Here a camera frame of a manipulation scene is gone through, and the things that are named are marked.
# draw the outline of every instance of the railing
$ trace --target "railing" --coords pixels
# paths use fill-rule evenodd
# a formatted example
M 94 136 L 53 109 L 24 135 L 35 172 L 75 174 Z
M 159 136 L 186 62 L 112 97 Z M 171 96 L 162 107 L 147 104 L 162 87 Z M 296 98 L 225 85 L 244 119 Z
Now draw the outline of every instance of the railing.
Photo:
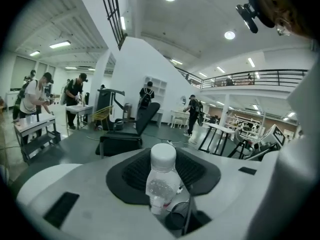
M 180 72 L 180 74 L 189 82 L 190 85 L 195 86 L 197 88 L 201 88 L 202 79 L 200 77 L 197 77 L 194 74 L 191 74 L 187 71 L 184 71 L 181 68 L 178 68 L 175 66 L 175 68 Z
M 112 32 L 120 50 L 122 44 L 124 43 L 125 35 L 121 26 L 119 2 L 118 0 L 107 0 L 106 3 L 106 0 L 103 0 L 103 4 L 106 10 L 108 21 L 112 28 Z
M 296 87 L 307 72 L 306 69 L 266 69 L 225 74 L 202 80 L 201 88 L 243 85 Z

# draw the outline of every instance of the plastic bottle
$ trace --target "plastic bottle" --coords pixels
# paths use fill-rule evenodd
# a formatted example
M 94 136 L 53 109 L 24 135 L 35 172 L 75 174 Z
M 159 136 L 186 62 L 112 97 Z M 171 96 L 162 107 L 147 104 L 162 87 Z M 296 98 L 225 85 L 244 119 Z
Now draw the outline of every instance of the plastic bottle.
M 175 169 L 176 149 L 160 143 L 151 149 L 151 171 L 146 181 L 145 194 L 150 197 L 151 212 L 161 214 L 175 197 L 180 177 Z

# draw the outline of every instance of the person wearing black cap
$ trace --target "person wearing black cap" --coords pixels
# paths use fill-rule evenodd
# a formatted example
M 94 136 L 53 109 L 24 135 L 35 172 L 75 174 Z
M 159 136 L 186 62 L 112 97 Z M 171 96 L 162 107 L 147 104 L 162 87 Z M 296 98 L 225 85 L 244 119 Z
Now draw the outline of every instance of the person wearing black cap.
M 36 112 L 36 106 L 43 106 L 44 109 L 50 114 L 48 109 L 48 103 L 45 101 L 45 87 L 49 84 L 53 84 L 52 76 L 49 72 L 46 72 L 40 80 L 32 80 L 25 90 L 20 100 L 19 117 L 25 118 L 26 115 L 31 115 Z M 42 130 L 37 131 L 37 136 L 41 136 Z M 28 135 L 22 138 L 23 144 L 28 143 Z
M 315 37 L 292 0 L 249 0 L 244 6 L 237 5 L 236 9 L 253 33 L 258 32 L 258 27 L 253 21 L 257 17 L 265 26 L 269 28 L 275 26 L 280 36 L 289 36 L 293 33 L 306 38 Z
M 78 104 L 78 100 L 79 100 L 78 93 L 82 95 L 82 92 L 83 92 L 82 88 L 83 88 L 84 82 L 88 82 L 87 75 L 85 73 L 81 73 L 78 78 L 72 79 L 69 82 L 65 91 L 65 94 L 66 94 L 65 101 L 67 106 L 73 106 Z M 71 114 L 69 111 L 66 112 L 66 115 L 68 117 L 68 125 L 70 129 L 75 129 L 76 127 L 74 125 L 74 119 L 76 115 Z
M 184 136 L 191 137 L 192 131 L 194 129 L 194 125 L 198 118 L 198 112 L 196 112 L 196 96 L 191 95 L 189 98 L 190 102 L 187 108 L 183 110 L 183 112 L 187 112 L 189 110 L 190 116 L 189 116 L 189 128 L 184 132 Z

